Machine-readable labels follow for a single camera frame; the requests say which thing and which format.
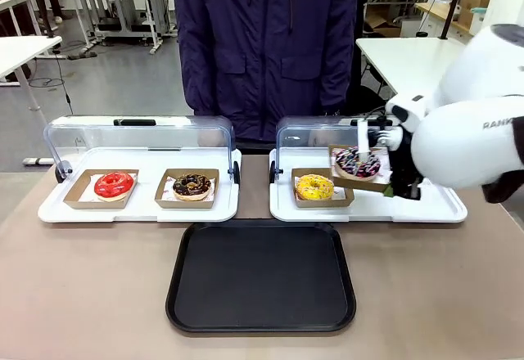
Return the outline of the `clear display case lid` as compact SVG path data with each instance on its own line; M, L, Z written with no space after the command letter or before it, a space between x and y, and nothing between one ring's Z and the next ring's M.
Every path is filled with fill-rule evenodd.
M313 163L327 165L334 178L343 180L387 184L392 174L387 149L380 147L372 138L368 139L371 152L369 160L379 160L380 169L366 177L358 177L353 171L345 171L344 161L337 155L344 150L358 147L358 124L366 121L368 131L378 133L390 130L393 119L384 115L363 115L356 117L288 117L279 122L276 134L275 157L270 160L271 181L281 178L292 168L306 168L310 171Z
M78 157L98 147L146 147L155 151L201 148L197 139L204 129L220 130L224 144L218 147L237 151L231 122L212 116L64 116L50 122L43 136L61 182L73 173L68 155ZM240 164L235 162L228 170L236 184L240 182Z

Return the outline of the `white table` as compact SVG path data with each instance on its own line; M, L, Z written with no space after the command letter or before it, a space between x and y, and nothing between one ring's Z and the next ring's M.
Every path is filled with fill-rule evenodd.
M15 73L28 109L34 114L34 122L40 127L40 131L45 129L47 121L32 93L22 66L61 42L60 36L0 37L0 79L11 72Z
M465 48L439 38L360 38L357 45L394 94L433 92Z

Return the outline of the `dark sprinkled donut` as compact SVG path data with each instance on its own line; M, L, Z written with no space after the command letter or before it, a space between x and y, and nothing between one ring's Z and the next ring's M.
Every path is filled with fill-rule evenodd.
M347 146L330 145L328 147L331 169L332 169L331 152L332 152L332 149L335 147L347 147ZM336 186L350 188L350 189L360 189L360 190L365 190L365 191L376 191L376 192L383 193L384 190L387 188L387 186L391 184L390 180L387 184L379 184L379 183L374 183L374 182L360 182L360 181L348 180L345 178L339 178L338 176L333 174L333 170L332 170L332 176L334 178L334 184Z

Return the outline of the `chocolate nut donut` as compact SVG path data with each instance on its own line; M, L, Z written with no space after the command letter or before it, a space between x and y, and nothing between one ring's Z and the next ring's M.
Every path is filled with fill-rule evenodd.
M179 200L203 200L211 191L211 181L204 175L190 173L175 179L173 191Z

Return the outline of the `chocolate rainbow sprinkled donut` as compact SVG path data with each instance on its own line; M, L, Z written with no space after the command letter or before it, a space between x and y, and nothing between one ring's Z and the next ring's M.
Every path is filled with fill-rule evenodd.
M356 146L336 151L334 164L340 177L359 181L370 181L375 178L382 166L379 158L373 153L369 153L366 159L361 160Z

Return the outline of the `black plastic serving tray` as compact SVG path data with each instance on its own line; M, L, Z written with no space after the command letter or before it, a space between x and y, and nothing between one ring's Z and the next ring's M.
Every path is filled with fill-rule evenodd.
M356 309L339 232L272 219L191 225L165 301L174 327L213 335L332 333Z

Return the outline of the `white display case base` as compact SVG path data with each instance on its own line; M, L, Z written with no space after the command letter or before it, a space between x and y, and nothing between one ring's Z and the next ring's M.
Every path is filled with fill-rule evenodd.
M228 170L233 163L242 162L239 151L230 152L226 147L187 148L180 151L155 151L141 148L98 147L78 157L68 155L73 173L55 186L38 208L38 217L45 223L112 223L112 222L158 222L194 223L223 222L237 212L239 185ZM122 209L74 209L66 202L66 194L87 169L119 171L136 169L138 184L129 201ZM218 169L218 195L209 209L197 209L194 205L165 209L155 201L160 180L167 169Z
M291 171L326 168L326 147L284 148L269 153L269 166L282 170L269 185L271 214L284 222L394 222L394 223L461 223L468 210L457 194L425 180L420 186L421 199L385 197L378 192L355 191L355 199L346 207L300 208L296 205Z

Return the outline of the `yellow sprinkled donut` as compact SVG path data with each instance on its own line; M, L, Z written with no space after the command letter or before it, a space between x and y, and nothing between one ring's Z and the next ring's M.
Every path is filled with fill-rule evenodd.
M306 174L297 179L296 193L302 200L330 200L334 195L334 184L324 176Z

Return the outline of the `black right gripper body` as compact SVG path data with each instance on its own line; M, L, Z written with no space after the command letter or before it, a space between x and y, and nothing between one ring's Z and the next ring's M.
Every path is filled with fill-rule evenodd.
M413 163L412 134L400 126L393 128L391 132L396 132L394 142L388 147L393 195L408 200L420 200L419 184L423 181L423 176Z

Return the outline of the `person's left hand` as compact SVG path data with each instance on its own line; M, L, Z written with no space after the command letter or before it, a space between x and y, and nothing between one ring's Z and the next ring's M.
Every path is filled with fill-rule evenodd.
M324 147L338 143L338 131L333 129L315 129L309 134L309 146Z

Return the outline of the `wooden workbench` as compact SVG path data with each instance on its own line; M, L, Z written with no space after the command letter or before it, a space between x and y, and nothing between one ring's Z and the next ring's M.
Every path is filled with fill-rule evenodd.
M427 31L432 37L440 36L449 13L449 4L446 2L437 2L437 0L435 0L430 2L418 2L415 4L415 7L422 13L420 30ZM470 38L473 37L481 27L482 23L471 29L470 25L463 25L458 20L452 19L448 34L454 34L461 38Z

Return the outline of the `person's right hand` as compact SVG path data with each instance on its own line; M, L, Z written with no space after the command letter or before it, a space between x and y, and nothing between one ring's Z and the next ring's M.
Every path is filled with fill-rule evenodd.
M224 144L224 135L217 129L204 129L198 133L197 141L202 147L218 147Z

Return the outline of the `brown cardboard donut box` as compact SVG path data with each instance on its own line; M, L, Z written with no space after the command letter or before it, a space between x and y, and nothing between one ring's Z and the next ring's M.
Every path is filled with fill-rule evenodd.
M302 200L296 193L296 181L299 177L306 174L317 174L329 178L334 184L334 178L330 168L295 168L291 171L291 184L295 195L296 205L299 208L345 208L349 206L355 199L354 192L351 189L340 187L344 189L346 198L344 200Z
M214 200L208 202L177 202L165 201L160 198L163 191L168 184L174 185L176 178L190 174L197 173L208 177L208 179L215 184ZM163 209L210 209L216 199L216 193L219 187L219 171L218 169L166 169L155 194L155 202Z
M86 169L75 181L72 188L66 193L64 202L73 209L123 209L129 197L132 195L133 190L123 200L116 202L82 202L79 201L83 191L89 184L91 177L96 174L107 174L111 172L126 172L136 175L136 184L133 189L138 185L138 174L137 169Z

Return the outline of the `person in dark jacket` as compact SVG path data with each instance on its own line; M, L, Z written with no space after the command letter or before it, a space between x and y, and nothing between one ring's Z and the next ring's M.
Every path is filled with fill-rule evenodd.
M272 142L281 119L340 113L357 0L175 0L185 101Z

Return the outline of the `black stand pole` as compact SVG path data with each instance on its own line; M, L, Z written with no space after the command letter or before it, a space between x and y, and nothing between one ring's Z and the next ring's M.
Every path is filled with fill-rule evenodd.
M439 36L439 39L441 40L447 39L449 27L451 26L451 22L453 21L454 10L457 6L458 1L459 0L451 0L451 3L449 4L449 10L445 18L445 23L444 23L443 29L441 30L440 36Z

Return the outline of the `red glazed donut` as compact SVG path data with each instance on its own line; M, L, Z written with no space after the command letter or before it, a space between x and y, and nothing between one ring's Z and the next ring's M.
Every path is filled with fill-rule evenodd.
M107 202L124 199L135 183L134 178L124 172L112 172L101 176L94 185L97 198Z

